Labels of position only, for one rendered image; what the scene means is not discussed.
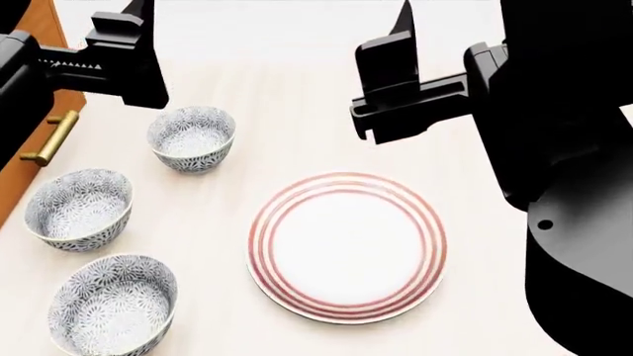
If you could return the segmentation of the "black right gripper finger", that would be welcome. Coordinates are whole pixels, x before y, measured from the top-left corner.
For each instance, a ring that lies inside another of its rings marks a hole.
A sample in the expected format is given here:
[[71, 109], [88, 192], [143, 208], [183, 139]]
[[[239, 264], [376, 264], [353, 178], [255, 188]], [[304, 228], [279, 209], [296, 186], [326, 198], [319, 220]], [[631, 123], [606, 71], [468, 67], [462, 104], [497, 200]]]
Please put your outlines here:
[[358, 46], [355, 60], [366, 98], [412, 97], [418, 91], [416, 36], [409, 0], [405, 0], [390, 33]]

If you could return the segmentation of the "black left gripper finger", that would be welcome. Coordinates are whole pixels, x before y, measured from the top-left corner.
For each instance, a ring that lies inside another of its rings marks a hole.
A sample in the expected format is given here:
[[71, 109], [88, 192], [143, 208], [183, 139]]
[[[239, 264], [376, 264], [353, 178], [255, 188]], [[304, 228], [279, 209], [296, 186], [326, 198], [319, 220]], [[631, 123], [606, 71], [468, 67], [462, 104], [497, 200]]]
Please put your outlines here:
[[89, 61], [101, 67], [86, 91], [128, 106], [163, 109], [169, 96], [154, 51], [154, 0], [132, 0], [120, 13], [97, 12], [87, 35]]

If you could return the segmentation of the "blue floral patterned bowl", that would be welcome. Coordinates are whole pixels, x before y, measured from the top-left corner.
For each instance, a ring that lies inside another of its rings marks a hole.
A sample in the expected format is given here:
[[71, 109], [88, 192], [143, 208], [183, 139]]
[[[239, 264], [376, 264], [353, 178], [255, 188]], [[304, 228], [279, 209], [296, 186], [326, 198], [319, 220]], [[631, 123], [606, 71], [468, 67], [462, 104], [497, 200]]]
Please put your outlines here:
[[62, 251], [102, 248], [119, 236], [131, 217], [133, 185], [124, 174], [86, 168], [43, 183], [27, 203], [27, 230]]
[[176, 278], [161, 261], [139, 254], [102, 257], [57, 290], [48, 330], [68, 356], [144, 356], [165, 337], [177, 297]]
[[234, 141], [236, 123], [228, 112], [188, 106], [162, 112], [146, 138], [154, 155], [174, 171], [202, 174], [220, 165]]

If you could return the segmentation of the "white plate with red rings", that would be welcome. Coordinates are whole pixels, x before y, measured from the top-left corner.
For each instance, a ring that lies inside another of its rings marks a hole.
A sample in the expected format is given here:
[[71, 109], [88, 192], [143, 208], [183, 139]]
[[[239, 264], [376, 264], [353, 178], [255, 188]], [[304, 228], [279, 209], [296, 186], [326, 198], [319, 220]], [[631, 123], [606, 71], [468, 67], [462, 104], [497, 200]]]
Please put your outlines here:
[[255, 217], [247, 268], [273, 302], [308, 319], [357, 325], [420, 305], [442, 281], [443, 224], [407, 186], [330, 172], [278, 192]]

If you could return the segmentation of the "orange wooden cabinet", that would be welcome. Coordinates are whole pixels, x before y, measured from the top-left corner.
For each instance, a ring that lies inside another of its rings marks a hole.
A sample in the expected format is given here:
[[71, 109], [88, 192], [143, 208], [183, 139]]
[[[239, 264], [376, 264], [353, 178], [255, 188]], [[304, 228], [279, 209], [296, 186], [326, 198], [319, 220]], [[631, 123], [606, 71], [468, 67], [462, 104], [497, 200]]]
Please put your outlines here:
[[[34, 35], [42, 45], [68, 47], [53, 0], [32, 0], [17, 29]], [[51, 116], [63, 115], [70, 110], [79, 112], [86, 104], [85, 95], [79, 91], [56, 91], [54, 99], [54, 106], [48, 113]], [[19, 159], [19, 154], [39, 149], [52, 131], [53, 126], [46, 124], [45, 120], [28, 124], [27, 131], [18, 134], [17, 147], [9, 150], [13, 156], [0, 170], [0, 226], [10, 216], [40, 170], [34, 162]]]

